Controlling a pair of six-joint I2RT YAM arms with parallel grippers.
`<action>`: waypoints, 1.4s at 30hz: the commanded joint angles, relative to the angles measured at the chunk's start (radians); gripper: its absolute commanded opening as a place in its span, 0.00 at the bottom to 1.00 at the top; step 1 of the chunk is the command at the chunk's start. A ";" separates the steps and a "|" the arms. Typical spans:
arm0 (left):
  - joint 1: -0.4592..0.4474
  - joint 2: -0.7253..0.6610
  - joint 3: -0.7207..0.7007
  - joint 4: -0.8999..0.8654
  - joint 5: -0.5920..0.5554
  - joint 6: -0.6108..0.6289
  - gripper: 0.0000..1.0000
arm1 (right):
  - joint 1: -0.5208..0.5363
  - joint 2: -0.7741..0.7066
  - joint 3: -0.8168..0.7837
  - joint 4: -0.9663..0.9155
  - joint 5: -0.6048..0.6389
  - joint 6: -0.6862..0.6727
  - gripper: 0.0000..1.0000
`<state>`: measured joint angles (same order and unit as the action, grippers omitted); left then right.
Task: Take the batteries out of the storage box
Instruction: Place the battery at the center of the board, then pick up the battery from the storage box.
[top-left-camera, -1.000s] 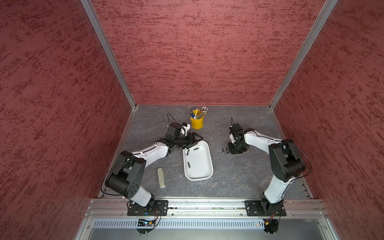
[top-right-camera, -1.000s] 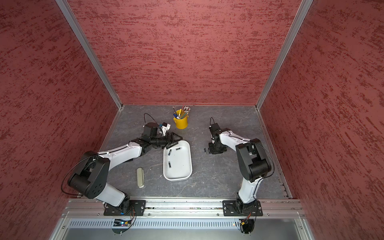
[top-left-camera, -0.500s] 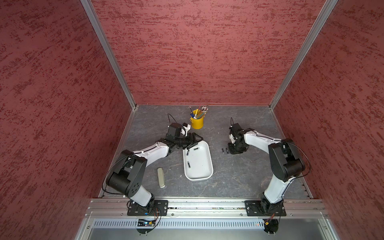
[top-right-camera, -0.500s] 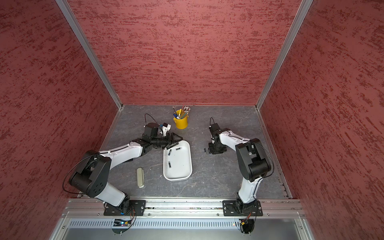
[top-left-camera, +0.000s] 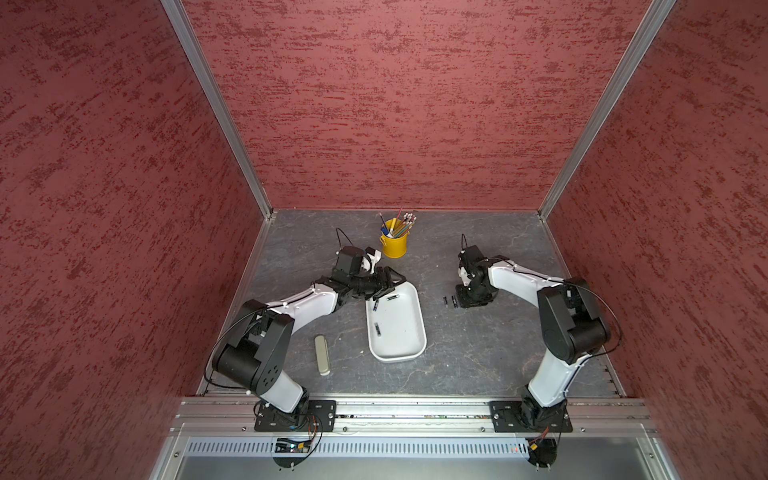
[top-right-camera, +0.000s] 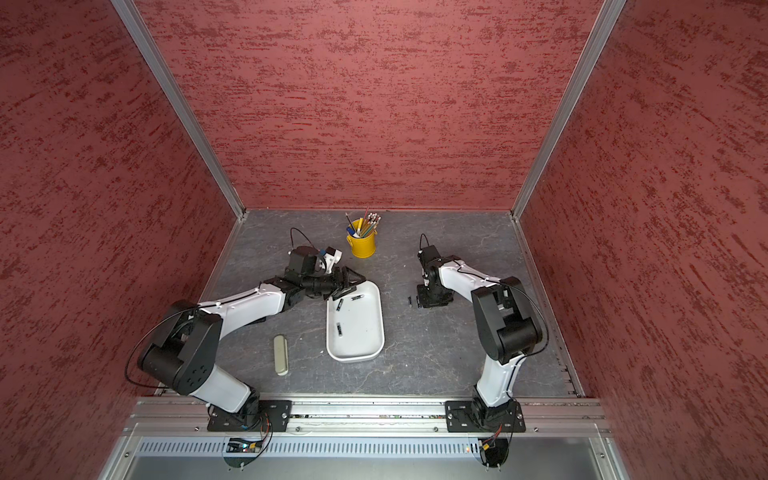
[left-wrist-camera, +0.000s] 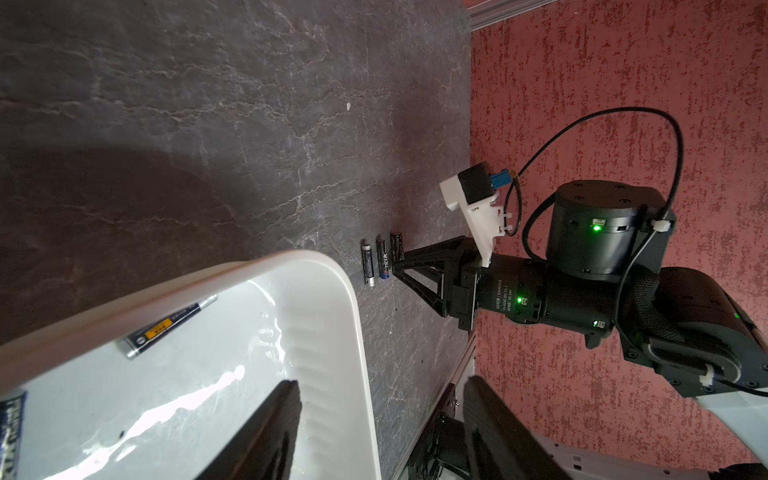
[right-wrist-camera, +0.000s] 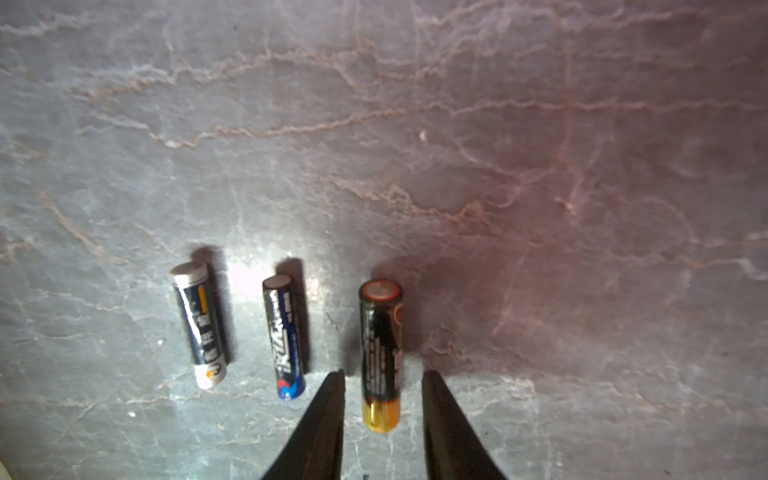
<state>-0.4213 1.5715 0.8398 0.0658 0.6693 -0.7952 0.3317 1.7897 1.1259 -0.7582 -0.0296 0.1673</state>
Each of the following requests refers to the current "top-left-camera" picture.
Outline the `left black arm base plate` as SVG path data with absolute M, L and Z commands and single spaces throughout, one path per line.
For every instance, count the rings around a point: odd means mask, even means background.
M 256 432 L 332 432 L 336 418 L 335 400 L 302 401 L 292 413 L 260 402 L 254 409 Z

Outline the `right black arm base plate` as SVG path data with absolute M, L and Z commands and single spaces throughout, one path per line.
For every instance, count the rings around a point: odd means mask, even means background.
M 542 407 L 532 399 L 491 401 L 490 419 L 496 433 L 571 433 L 567 402 Z

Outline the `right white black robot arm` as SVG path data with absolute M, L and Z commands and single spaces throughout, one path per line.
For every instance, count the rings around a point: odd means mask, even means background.
M 486 306 L 505 291 L 538 309 L 546 351 L 525 387 L 518 418 L 529 429 L 562 418 L 573 380 L 611 339 L 597 296 L 582 280 L 545 275 L 506 257 L 488 257 L 474 246 L 462 249 L 458 258 L 460 307 Z

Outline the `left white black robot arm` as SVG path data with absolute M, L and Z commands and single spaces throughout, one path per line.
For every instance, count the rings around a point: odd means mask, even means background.
M 217 342 L 209 365 L 277 410 L 295 414 L 302 409 L 305 389 L 283 371 L 292 335 L 349 299 L 378 300 L 406 281 L 390 267 L 376 267 L 366 275 L 323 276 L 280 301 L 250 300 Z

